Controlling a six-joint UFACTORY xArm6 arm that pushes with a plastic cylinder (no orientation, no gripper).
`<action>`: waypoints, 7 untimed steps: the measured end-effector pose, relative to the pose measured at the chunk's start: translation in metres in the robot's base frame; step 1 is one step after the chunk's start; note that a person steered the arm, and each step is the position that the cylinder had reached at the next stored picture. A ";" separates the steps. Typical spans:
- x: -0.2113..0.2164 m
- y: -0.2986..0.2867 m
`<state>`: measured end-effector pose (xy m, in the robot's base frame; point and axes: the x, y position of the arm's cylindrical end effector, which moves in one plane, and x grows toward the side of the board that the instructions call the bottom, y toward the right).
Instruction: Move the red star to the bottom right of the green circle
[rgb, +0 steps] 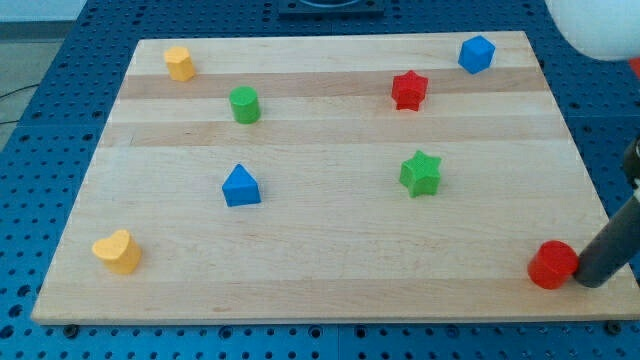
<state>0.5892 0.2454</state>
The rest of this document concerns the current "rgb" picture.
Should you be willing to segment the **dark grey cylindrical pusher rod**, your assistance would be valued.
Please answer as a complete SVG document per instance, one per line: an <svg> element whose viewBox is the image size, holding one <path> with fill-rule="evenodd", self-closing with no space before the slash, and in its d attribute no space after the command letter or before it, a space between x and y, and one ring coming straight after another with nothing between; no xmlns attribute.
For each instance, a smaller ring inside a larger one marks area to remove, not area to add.
<svg viewBox="0 0 640 360"><path fill-rule="evenodd" d="M639 195L634 194L579 255L574 279L597 288L639 252Z"/></svg>

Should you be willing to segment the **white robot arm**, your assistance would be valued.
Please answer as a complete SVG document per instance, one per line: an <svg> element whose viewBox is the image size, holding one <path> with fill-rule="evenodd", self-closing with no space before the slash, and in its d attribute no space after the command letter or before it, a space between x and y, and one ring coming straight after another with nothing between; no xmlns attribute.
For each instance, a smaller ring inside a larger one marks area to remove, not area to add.
<svg viewBox="0 0 640 360"><path fill-rule="evenodd" d="M561 35L579 53L627 61L639 72L639 0L546 0ZM633 195L579 255L574 279L597 288L639 252L639 140L625 149L623 172Z"/></svg>

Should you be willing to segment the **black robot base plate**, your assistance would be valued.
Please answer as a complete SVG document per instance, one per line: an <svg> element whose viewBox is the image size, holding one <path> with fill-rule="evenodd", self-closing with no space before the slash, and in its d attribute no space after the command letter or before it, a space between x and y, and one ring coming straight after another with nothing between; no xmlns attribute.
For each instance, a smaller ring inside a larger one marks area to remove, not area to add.
<svg viewBox="0 0 640 360"><path fill-rule="evenodd" d="M385 0L277 0L280 17L380 15Z"/></svg>

